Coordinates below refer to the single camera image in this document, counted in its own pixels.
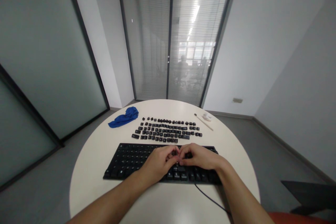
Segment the electrical outlet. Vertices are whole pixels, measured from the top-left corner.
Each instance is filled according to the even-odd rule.
[[[243,99],[233,98],[232,101],[233,101],[234,103],[242,103],[242,102],[243,102]]]

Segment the window blinds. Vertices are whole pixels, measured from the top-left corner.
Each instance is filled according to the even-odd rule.
[[[226,0],[173,0],[168,98],[200,106]]]
[[[123,0],[137,100],[166,99],[170,0]]]

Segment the black cable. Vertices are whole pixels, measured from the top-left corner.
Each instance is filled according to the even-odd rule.
[[[219,205],[216,201],[214,201],[213,199],[211,199],[208,195],[206,195],[200,188],[198,188],[198,186],[195,184],[195,186],[197,187],[197,189],[204,194],[205,197],[207,197],[209,200],[211,200],[213,203],[215,203],[217,206],[219,206],[220,208],[222,208],[228,215],[232,216],[231,213],[226,210],[224,207],[222,207],[221,205]]]

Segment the blue microfiber cloth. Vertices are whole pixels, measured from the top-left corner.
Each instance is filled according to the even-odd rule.
[[[125,115],[119,115],[115,118],[114,121],[109,122],[108,125],[111,128],[117,128],[120,126],[123,126],[135,119],[138,118],[139,115],[139,111],[137,110],[136,107],[129,107],[128,109],[126,109],[126,114]]]

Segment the hand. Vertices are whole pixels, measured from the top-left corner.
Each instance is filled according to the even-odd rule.
[[[174,150],[177,152],[176,156],[171,155]],[[153,150],[139,170],[139,174],[148,187],[162,179],[169,169],[180,160],[179,153],[180,150],[176,145],[168,145]]]
[[[191,152],[191,159],[183,159],[186,153]],[[217,170],[222,163],[227,162],[222,156],[200,146],[195,143],[183,145],[180,149],[180,165],[199,166],[206,170]]]

